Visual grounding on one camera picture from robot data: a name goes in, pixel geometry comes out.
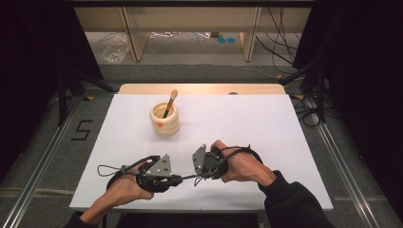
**hand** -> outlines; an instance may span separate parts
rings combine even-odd
[[[237,148],[224,149],[228,146],[219,140],[211,145],[211,148],[214,147],[221,150],[224,157],[237,150]],[[276,175],[270,168],[260,163],[251,154],[245,152],[239,152],[229,158],[228,166],[228,172],[221,177],[223,182],[254,181],[263,186],[268,186],[276,179]]]
[[[145,163],[146,161],[134,168],[139,169]],[[115,206],[127,204],[133,200],[151,200],[153,197],[154,193],[143,190],[137,184],[135,176],[126,174],[115,180],[109,189],[80,216],[80,219],[85,223],[96,225]]]

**black wire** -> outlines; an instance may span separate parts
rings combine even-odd
[[[187,179],[192,179],[192,178],[197,178],[197,177],[200,177],[200,175],[193,174],[193,175],[183,177],[183,178],[181,178],[181,180],[187,180]]]
[[[195,178],[194,186],[196,187],[202,181],[202,179],[203,179],[203,177]]]
[[[274,24],[275,24],[275,26],[276,26],[276,30],[278,31],[278,36],[276,37],[275,44],[274,44],[274,46],[273,46],[273,52],[274,52],[274,50],[276,49],[276,44],[279,44],[279,42],[278,42],[278,37],[281,36],[281,38],[283,39],[283,41],[284,41],[284,43],[285,43],[285,46],[287,46],[287,51],[288,51],[288,54],[289,54],[290,58],[292,59],[292,61],[294,61],[293,58],[291,57],[291,56],[294,57],[294,55],[292,54],[291,49],[289,49],[289,46],[288,46],[288,44],[287,44],[287,40],[285,39],[284,25],[283,25],[283,23],[282,23],[282,11],[283,11],[283,9],[282,9],[282,8],[280,9],[280,25],[283,27],[283,33],[281,33],[280,27],[278,27],[278,24],[277,24],[277,22],[276,22],[276,20],[275,20],[275,18],[274,18],[274,16],[273,16],[272,11],[270,11],[270,8],[268,8],[268,10],[269,10],[270,16],[271,16],[271,18],[272,18],[272,20],[273,20],[273,22],[274,22]],[[290,73],[290,72],[286,72],[286,71],[280,70],[280,69],[276,66],[276,64],[275,64],[274,55],[272,55],[272,63],[273,63],[273,67],[275,67],[275,69],[278,70],[279,72],[285,73],[285,74],[293,74],[293,73]]]
[[[235,148],[237,148],[238,150],[235,150],[235,151],[231,152],[229,155],[225,156],[225,158],[224,158],[223,160],[221,160],[221,161],[216,165],[216,167],[213,168],[213,169],[214,169],[214,172],[216,172],[217,169],[219,169],[220,166],[221,166],[224,162],[227,162],[232,156],[234,156],[234,155],[236,155],[236,154],[238,154],[238,153],[240,153],[240,152],[249,153],[249,154],[253,155],[253,156],[255,157],[255,159],[257,159],[260,163],[263,163],[263,161],[262,161],[261,158],[259,157],[258,153],[256,153],[255,151],[251,150],[251,149],[250,149],[250,146],[248,146],[248,147],[231,146],[231,147],[225,147],[225,148],[221,149],[220,151],[225,150],[225,149],[235,149]]]
[[[296,110],[296,114],[297,114],[297,116],[302,114],[301,116],[298,116],[298,120],[302,121],[304,123],[304,125],[310,126],[310,127],[311,126],[317,126],[317,125],[320,124],[319,118],[317,118],[317,122],[314,122],[314,123],[308,123],[308,120],[307,120],[307,118],[310,117],[311,115],[317,115],[317,108],[312,108],[312,107],[310,107],[309,105],[306,104],[306,99],[309,98],[309,97],[315,98],[316,93],[313,92],[313,93],[310,93],[310,94],[306,94],[303,97],[303,99],[301,99],[298,103],[296,103],[294,105],[294,108],[299,108],[299,107],[302,108],[302,110],[299,110],[299,111]],[[324,102],[325,102],[325,104],[324,104],[324,107],[323,107],[322,110],[329,111],[329,110],[335,109],[331,98],[329,98],[328,96],[324,97]],[[328,116],[328,117],[331,117],[331,118],[335,118],[335,119],[340,118],[338,115],[337,116],[332,116],[332,115],[327,114],[326,112],[324,112],[324,114],[326,116]]]
[[[285,62],[289,63],[290,65],[292,64],[292,62],[290,62],[289,60],[287,60],[286,58],[282,57],[281,55],[279,55],[278,53],[276,53],[275,51],[273,51],[272,49],[270,49],[269,47],[267,47],[265,44],[262,43],[262,41],[259,39],[258,36],[256,36],[256,39],[259,41],[259,43],[268,51],[272,52],[273,54],[277,55],[279,58],[281,58],[282,60],[284,60]]]
[[[124,171],[124,173],[126,173],[127,171],[129,171],[130,169],[132,169],[134,166],[136,166],[136,165],[138,165],[138,164],[140,164],[140,163],[142,163],[142,162],[151,160],[151,159],[154,158],[154,157],[155,157],[155,156],[148,156],[147,158],[140,159],[140,160],[134,162],[133,164],[131,164],[131,165],[129,165],[129,166],[125,166],[125,165],[124,165],[124,166],[122,166],[122,168],[116,168],[116,167],[112,167],[112,166],[109,166],[109,165],[100,164],[100,165],[98,165],[98,167],[97,167],[98,175],[101,176],[101,177],[109,177],[109,176],[112,176],[112,175],[115,175],[115,174],[119,173],[120,171]],[[101,174],[101,172],[100,172],[100,167],[106,167],[106,168],[115,169],[115,170],[118,170],[118,171],[116,171],[116,172],[114,172],[114,173],[110,173],[110,174]]]
[[[267,38],[269,38],[271,41],[276,42],[272,37],[269,36],[269,34],[267,34],[267,32],[266,32],[266,36],[267,36]],[[284,47],[287,47],[287,48],[291,48],[291,49],[296,49],[295,47],[289,47],[289,46],[284,45],[284,44],[282,44],[282,43],[278,43],[278,45],[281,45],[281,46],[284,46]]]
[[[294,62],[295,56],[294,56],[293,52],[291,51],[290,46],[288,46],[287,39],[285,38],[285,29],[284,29],[284,24],[282,21],[284,8],[279,9],[279,15],[280,15],[279,25],[277,24],[272,11],[270,11],[270,8],[268,8],[268,9],[269,9],[270,16],[272,17],[272,20],[276,26],[276,30],[278,31],[278,36],[280,36],[282,38],[285,46],[287,46],[288,55],[290,56],[291,60]]]

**white tabletop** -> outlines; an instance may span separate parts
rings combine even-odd
[[[287,95],[180,95],[180,130],[164,138],[154,133],[149,111],[166,95],[117,94],[81,177],[70,207],[86,210],[106,190],[109,178],[97,167],[120,167],[149,155],[170,156],[176,175],[194,174],[192,154],[215,140],[227,145],[247,146],[263,162],[280,170],[289,182],[299,181],[318,199],[324,210],[333,209],[317,166]],[[113,170],[102,169],[103,173]],[[253,182],[184,180],[152,200],[136,200],[117,210],[138,212],[239,212],[264,210],[265,196]]]

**person's left hand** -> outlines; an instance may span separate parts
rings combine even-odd
[[[145,163],[146,161],[134,168],[139,169]],[[109,189],[80,216],[80,220],[96,225],[115,206],[127,204],[133,200],[151,200],[153,197],[154,193],[143,190],[137,184],[135,176],[126,174],[115,180]]]
[[[134,168],[139,169],[144,164],[145,162],[136,165]],[[143,190],[137,184],[136,177],[130,174],[115,180],[102,196],[113,207],[130,203],[133,200],[151,200],[153,197],[154,193]]]

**metal rail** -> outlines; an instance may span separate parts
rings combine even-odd
[[[312,100],[312,98],[308,98],[307,102],[310,107],[316,107],[315,102]],[[318,121],[316,115],[313,115],[313,118],[315,119],[315,121]],[[364,223],[365,227],[380,227],[376,221],[371,205],[368,203],[367,199],[359,188],[354,175],[350,171],[347,163],[344,161],[343,156],[341,155],[340,150],[338,149],[336,142],[333,139],[332,134],[330,133],[326,123],[321,123],[317,127],[317,129],[323,141],[325,142],[327,149],[329,150],[329,154],[332,157],[337,171],[340,174],[340,177],[343,180],[344,185],[346,186],[346,189],[349,192],[349,195],[353,200],[355,208],[358,214],[361,216],[361,220]]]
[[[42,156],[41,160],[36,165],[35,170],[32,172],[32,175],[29,178],[28,183],[24,187],[21,195],[19,196],[18,200],[15,202],[14,206],[10,210],[5,223],[3,224],[3,228],[14,228],[18,227],[23,215],[27,211],[29,204],[35,194],[35,190],[38,187],[39,183],[41,182],[42,178],[44,177],[48,166],[59,147],[59,144],[64,136],[64,133],[68,127],[68,124],[71,120],[72,114],[74,113],[75,109],[77,108],[78,104],[80,103],[81,98],[76,97],[73,99],[73,102],[70,106],[68,111],[68,115],[66,120],[61,126],[58,126],[55,133],[53,134],[50,143],[48,144],[47,149],[45,150],[44,155]]]

